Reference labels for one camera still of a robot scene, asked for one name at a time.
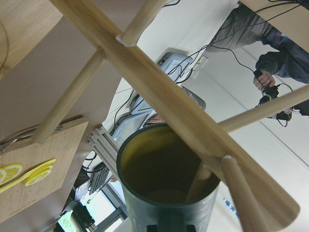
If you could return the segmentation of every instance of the cylindrical container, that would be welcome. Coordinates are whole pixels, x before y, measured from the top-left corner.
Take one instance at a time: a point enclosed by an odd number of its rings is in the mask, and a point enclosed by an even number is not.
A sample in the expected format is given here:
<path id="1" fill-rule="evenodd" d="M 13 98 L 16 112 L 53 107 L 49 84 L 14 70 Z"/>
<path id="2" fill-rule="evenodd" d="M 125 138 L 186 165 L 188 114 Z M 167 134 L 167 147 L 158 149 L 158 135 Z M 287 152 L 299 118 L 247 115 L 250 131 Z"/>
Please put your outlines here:
<path id="1" fill-rule="evenodd" d="M 141 129 L 121 146 L 117 170 L 133 232 L 205 232 L 220 180 L 185 203 L 200 159 L 166 124 Z"/>

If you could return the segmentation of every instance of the wooden dowel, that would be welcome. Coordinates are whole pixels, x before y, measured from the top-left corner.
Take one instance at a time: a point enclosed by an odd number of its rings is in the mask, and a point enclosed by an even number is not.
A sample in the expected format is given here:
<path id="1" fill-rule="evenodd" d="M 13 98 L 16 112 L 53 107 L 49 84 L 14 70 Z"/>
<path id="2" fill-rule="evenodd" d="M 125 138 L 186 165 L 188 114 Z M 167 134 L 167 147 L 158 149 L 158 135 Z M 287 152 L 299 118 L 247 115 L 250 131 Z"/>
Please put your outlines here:
<path id="1" fill-rule="evenodd" d="M 281 97 L 275 98 L 272 101 L 266 102 L 258 107 L 255 107 L 251 110 L 248 110 L 244 113 L 226 119 L 222 122 L 219 122 L 219 125 L 226 131 L 232 132 L 241 127 L 254 123 L 262 118 L 271 116 L 282 110 L 285 110 L 289 107 L 297 105 L 305 100 L 309 99 L 309 86 L 304 86 L 300 89 L 297 89 L 291 93 L 283 95 Z M 203 173 L 209 173 L 210 170 L 205 165 L 200 165 L 196 176 L 190 187 L 189 194 L 187 199 L 194 199 L 194 196 L 201 194 L 201 191 L 204 189 L 202 186 L 199 186 L 197 183 L 204 185 L 207 183 L 207 180 L 201 181 L 197 178 Z"/>
<path id="2" fill-rule="evenodd" d="M 102 48 L 98 48 L 86 63 L 69 88 L 64 92 L 53 109 L 49 112 L 43 123 L 36 129 L 31 137 L 33 141 L 43 144 L 52 135 L 55 128 L 63 120 L 68 111 L 86 89 L 92 77 L 96 74 L 106 59 Z"/>
<path id="3" fill-rule="evenodd" d="M 221 180 L 220 161 L 235 157 L 272 230 L 288 226 L 300 207 L 214 120 L 184 93 L 137 46 L 125 47 L 116 39 L 122 31 L 90 0 L 51 0 L 120 74 L 166 120 Z"/>
<path id="4" fill-rule="evenodd" d="M 244 232 L 268 232 L 265 218 L 236 160 L 225 156 L 221 166 Z"/>
<path id="5" fill-rule="evenodd" d="M 244 113 L 219 122 L 219 125 L 226 131 L 231 132 L 241 127 L 254 123 L 262 118 L 269 117 L 289 107 L 297 105 L 309 99 L 309 85 L 294 90 L 291 93 L 275 98 L 272 101 L 259 105 Z"/>
<path id="6" fill-rule="evenodd" d="M 125 46 L 135 46 L 144 32 L 151 24 L 157 13 L 169 2 L 168 0 L 147 0 L 123 35 L 118 36 L 119 42 Z"/>
<path id="7" fill-rule="evenodd" d="M 197 173 L 193 179 L 185 202 L 190 202 L 198 198 L 201 193 L 205 191 L 205 187 L 207 186 L 207 181 L 211 173 L 211 170 L 203 162 L 201 162 L 198 167 Z"/>

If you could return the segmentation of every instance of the lemon slice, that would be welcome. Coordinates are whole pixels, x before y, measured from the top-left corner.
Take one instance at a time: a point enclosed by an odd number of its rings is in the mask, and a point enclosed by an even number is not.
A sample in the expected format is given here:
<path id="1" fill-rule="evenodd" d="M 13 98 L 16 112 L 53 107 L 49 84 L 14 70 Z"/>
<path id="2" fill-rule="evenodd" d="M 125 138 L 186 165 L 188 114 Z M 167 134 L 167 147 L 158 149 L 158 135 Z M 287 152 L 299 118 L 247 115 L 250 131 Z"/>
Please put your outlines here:
<path id="1" fill-rule="evenodd" d="M 6 171 L 2 168 L 0 168 L 0 184 L 3 182 L 3 180 L 6 177 Z"/>
<path id="2" fill-rule="evenodd" d="M 23 166 L 20 163 L 11 163 L 2 167 L 2 169 L 6 172 L 6 176 L 0 184 L 4 184 L 17 177 L 23 170 Z"/>
<path id="3" fill-rule="evenodd" d="M 33 185 L 33 184 L 39 182 L 40 180 L 42 180 L 45 177 L 47 177 L 50 174 L 51 171 L 52 170 L 50 170 L 50 168 L 45 168 L 44 170 L 41 170 L 39 172 L 35 171 L 32 175 L 30 175 L 26 179 L 25 185 L 29 186 L 29 185 Z"/>
<path id="4" fill-rule="evenodd" d="M 40 171 L 43 171 L 44 169 L 47 169 L 47 168 L 52 169 L 52 168 L 53 168 L 53 165 L 52 165 L 52 164 L 45 164 L 45 165 L 43 165 L 41 168 L 35 170 L 35 172 L 32 173 L 31 175 L 33 175 L 33 174 L 35 174 L 35 173 L 39 173 Z"/>

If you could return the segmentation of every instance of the black cable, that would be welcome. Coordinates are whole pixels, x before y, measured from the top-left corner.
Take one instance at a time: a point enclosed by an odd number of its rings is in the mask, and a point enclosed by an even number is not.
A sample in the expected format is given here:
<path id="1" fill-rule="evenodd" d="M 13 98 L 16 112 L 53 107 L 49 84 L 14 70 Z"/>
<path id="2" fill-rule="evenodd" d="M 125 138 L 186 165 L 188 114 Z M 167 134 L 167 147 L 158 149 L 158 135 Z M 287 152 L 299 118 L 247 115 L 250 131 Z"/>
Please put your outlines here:
<path id="1" fill-rule="evenodd" d="M 130 98 L 132 97 L 133 92 L 134 92 L 134 89 L 132 89 L 131 94 L 130 94 L 128 100 L 126 100 L 126 102 L 123 103 L 123 105 L 120 106 L 120 108 L 117 110 L 117 112 L 116 112 L 116 114 L 115 114 L 115 117 L 114 117 L 114 127 L 113 127 L 113 131 L 115 131 L 115 127 L 116 127 L 116 116 L 117 116 L 118 112 L 120 111 L 120 109 L 121 109 L 122 107 L 124 107 L 125 104 L 127 104 L 127 102 L 128 102 L 128 101 L 130 100 Z"/>
<path id="2" fill-rule="evenodd" d="M 283 125 L 280 121 L 279 121 L 279 119 L 277 119 L 277 121 L 280 123 L 280 125 L 282 125 L 283 127 L 287 127 L 288 126 L 288 121 L 285 121 L 285 125 Z"/>
<path id="3" fill-rule="evenodd" d="M 144 99 L 142 99 L 142 100 L 140 101 L 140 103 L 138 103 L 138 104 L 132 109 L 132 111 L 134 111 L 143 101 L 144 101 Z M 117 115 L 118 111 L 116 112 L 115 118 L 114 118 L 114 127 L 113 127 L 113 130 L 112 130 L 113 132 L 115 131 L 115 127 L 116 127 L 116 115 Z M 122 119 L 121 122 L 123 122 L 128 116 L 129 116 L 129 115 L 126 115 L 126 116 Z"/>
<path id="4" fill-rule="evenodd" d="M 86 170 L 84 170 L 86 173 L 99 173 L 99 172 L 101 172 L 104 168 L 101 168 L 101 169 L 99 169 L 99 170 L 97 170 L 97 171 L 86 171 Z"/>
<path id="5" fill-rule="evenodd" d="M 266 22 L 268 22 L 268 21 L 270 21 L 270 20 L 272 20 L 272 19 L 274 19 L 274 18 L 276 18 L 276 17 L 278 17 L 278 16 L 280 16 L 280 15 L 282 15 L 282 14 L 285 14 L 285 13 L 287 13 L 287 12 L 289 12 L 289 11 L 291 11 L 291 10 L 293 10 L 293 9 L 295 9 L 295 8 L 297 8 L 297 7 L 299 7 L 299 6 L 300 6 L 300 5 L 297 5 L 296 7 L 293 7 L 293 8 L 291 8 L 290 10 L 287 10 L 287 11 L 285 11 L 285 12 L 283 12 L 283 13 L 280 13 L 280 14 L 278 14 L 278 15 L 276 15 L 276 16 L 271 17 L 271 18 L 268 19 L 268 20 L 265 20 L 264 22 L 260 22 L 260 23 L 256 23 L 256 24 L 252 24 L 252 25 L 248 25 L 248 26 L 245 26 L 245 27 L 243 27 L 243 28 L 240 28 L 240 29 L 238 29 L 237 31 L 234 31 L 234 32 L 233 32 L 232 34 L 230 34 L 229 36 L 227 36 L 227 37 L 225 37 L 225 38 L 223 38 L 223 39 L 217 40 L 217 41 L 215 41 L 215 42 L 213 42 L 213 43 L 211 43 L 211 44 L 206 45 L 206 47 L 207 47 L 207 46 L 211 46 L 211 45 L 213 45 L 213 44 L 215 44 L 215 43 L 217 43 L 217 42 L 226 40 L 227 38 L 231 37 L 232 35 L 236 34 L 237 32 L 239 32 L 239 31 L 242 30 L 242 29 L 245 29 L 245 28 L 249 28 L 249 27 L 252 27 L 252 26 L 257 26 L 257 25 L 266 23 Z"/>
<path id="6" fill-rule="evenodd" d="M 219 49 L 225 49 L 225 50 L 228 50 L 228 51 L 232 52 L 238 64 L 240 64 L 241 66 L 243 66 L 243 67 L 249 69 L 252 73 L 254 73 L 254 71 L 253 71 L 251 68 L 249 68 L 248 66 L 246 66 L 246 65 L 244 65 L 244 64 L 242 64 L 242 63 L 240 63 L 240 61 L 237 59 L 235 53 L 234 53 L 231 49 L 229 49 L 229 48 L 224 48 L 224 47 L 216 47 L 216 46 L 213 46 L 213 45 L 211 45 L 211 46 L 212 46 L 212 47 L 215 47 L 215 48 L 219 48 Z"/>
<path id="7" fill-rule="evenodd" d="M 262 8 L 262 9 L 260 9 L 260 10 L 257 10 L 257 11 L 252 11 L 250 14 L 247 14 L 247 15 L 245 15 L 244 17 L 239 18 L 238 20 L 234 21 L 233 23 L 226 25 L 224 28 L 220 28 L 220 29 L 218 30 L 218 32 L 224 30 L 225 28 L 227 28 L 227 27 L 229 27 L 229 26 L 235 24 L 236 22 L 238 22 L 238 21 L 240 21 L 240 20 L 243 20 L 244 18 L 247 18 L 248 16 L 250 16 L 250 15 L 252 15 L 252 14 L 259 13 L 260 11 L 263 11 L 263 10 L 266 10 L 266 9 L 269 9 L 269 8 L 272 8 L 272 7 L 276 7 L 276 6 L 281 6 L 281 5 L 286 5 L 286 4 L 296 4 L 296 3 L 297 3 L 297 2 L 291 2 L 291 1 L 289 1 L 289 2 L 283 2 L 283 3 L 278 3 L 278 4 L 275 4 L 275 5 L 271 5 L 271 6 L 264 7 L 264 8 Z"/>
<path id="8" fill-rule="evenodd" d="M 92 157 L 92 158 L 90 158 L 90 159 L 85 159 L 85 160 L 91 161 L 91 160 L 94 160 L 96 157 L 97 157 L 97 154 L 95 153 L 94 157 Z"/>
<path id="9" fill-rule="evenodd" d="M 187 81 L 190 78 L 192 73 L 193 73 L 193 68 L 190 70 L 190 73 L 188 74 L 188 76 L 184 80 L 176 82 L 176 84 L 181 84 L 181 83 Z"/>
<path id="10" fill-rule="evenodd" d="M 167 4 L 167 5 L 163 6 L 162 8 L 168 7 L 168 6 L 175 6 L 175 5 L 177 5 L 179 2 L 180 2 L 180 0 L 178 0 L 176 3 Z"/>
<path id="11" fill-rule="evenodd" d="M 291 92 L 293 92 L 292 88 L 291 88 L 288 84 L 286 84 L 286 83 L 281 83 L 281 84 L 277 85 L 277 87 L 279 87 L 279 86 L 281 86 L 281 85 L 285 85 L 285 86 L 289 87 L 290 90 L 291 90 Z"/>
<path id="12" fill-rule="evenodd" d="M 274 7 L 274 6 L 265 7 L 265 8 L 263 8 L 263 9 L 258 10 L 258 12 L 261 11 L 261 10 L 264 10 L 264 9 L 268 9 L 268 8 Z M 278 15 L 276 15 L 276 16 L 274 16 L 274 17 L 268 19 L 268 20 L 265 20 L 264 22 L 257 23 L 257 24 L 252 24 L 252 25 L 248 25 L 248 26 L 245 26 L 245 27 L 243 27 L 243 28 L 240 28 L 240 29 L 238 29 L 237 31 L 234 31 L 232 34 L 230 34 L 229 36 L 227 36 L 227 37 L 225 37 L 225 38 L 223 38 L 223 39 L 220 39 L 220 40 L 215 41 L 215 42 L 213 42 L 213 43 L 204 45 L 204 46 L 201 47 L 198 51 L 196 51 L 195 53 L 193 53 L 193 54 L 189 55 L 187 58 L 185 58 L 185 59 L 184 59 L 182 62 L 180 62 L 177 66 L 181 65 L 181 64 L 182 64 L 183 62 L 185 62 L 189 57 L 191 57 L 191 56 L 193 56 L 193 55 L 195 55 L 195 54 L 197 54 L 197 56 L 196 56 L 196 58 L 197 58 L 197 57 L 198 57 L 198 54 L 199 54 L 202 50 L 206 49 L 208 46 L 211 46 L 211 45 L 213 45 L 213 44 L 215 44 L 215 43 L 217 43 L 217 42 L 223 41 L 223 40 L 225 40 L 225 39 L 227 39 L 227 38 L 233 36 L 234 34 L 236 34 L 237 32 L 239 32 L 239 31 L 242 30 L 242 29 L 245 29 L 245 28 L 248 28 L 248 27 L 253 27 L 253 26 L 257 26 L 257 25 L 266 23 L 266 22 L 268 22 L 268 21 L 271 20 L 271 19 L 274 19 L 274 18 L 276 18 L 276 17 L 278 17 L 278 16 L 280 16 L 280 15 L 282 15 L 282 14 L 285 14 L 285 13 L 287 13 L 287 12 L 289 12 L 289 11 L 295 9 L 296 7 L 293 7 L 293 8 L 291 8 L 290 10 L 287 10 L 287 11 L 285 11 L 285 12 L 283 12 L 283 13 L 280 13 L 280 14 L 278 14 Z M 172 69 L 168 74 L 174 72 L 174 71 L 176 70 L 177 66 L 176 66 L 174 69 Z"/>

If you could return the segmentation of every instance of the wooden board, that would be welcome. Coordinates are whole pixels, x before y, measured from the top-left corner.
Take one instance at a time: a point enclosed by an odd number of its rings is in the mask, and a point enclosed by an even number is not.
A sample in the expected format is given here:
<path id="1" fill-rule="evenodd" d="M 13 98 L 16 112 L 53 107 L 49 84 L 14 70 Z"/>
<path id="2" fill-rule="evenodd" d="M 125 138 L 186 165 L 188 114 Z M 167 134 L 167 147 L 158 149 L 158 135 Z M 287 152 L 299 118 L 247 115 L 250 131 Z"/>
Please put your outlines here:
<path id="1" fill-rule="evenodd" d="M 47 35 L 62 14 L 49 0 L 0 0 L 0 6 L 1 80 Z"/>
<path id="2" fill-rule="evenodd" d="M 278 4 L 278 2 L 269 2 L 267 0 L 241 0 L 251 10 L 257 11 L 267 6 Z M 263 19 L 268 20 L 278 14 L 281 14 L 297 4 L 287 4 L 282 6 L 275 6 L 270 9 L 260 11 L 258 14 Z M 287 35 L 296 44 L 309 52 L 309 10 L 303 6 L 299 6 L 285 14 L 282 14 L 269 21 L 271 25 Z"/>
<path id="3" fill-rule="evenodd" d="M 44 161 L 57 159 L 44 180 L 27 187 L 23 181 L 0 194 L 0 223 L 62 186 L 87 124 L 86 118 L 79 118 L 63 124 L 64 130 L 53 134 L 43 145 L 28 138 L 0 155 L 0 167 L 21 163 L 24 167 L 21 174 Z"/>

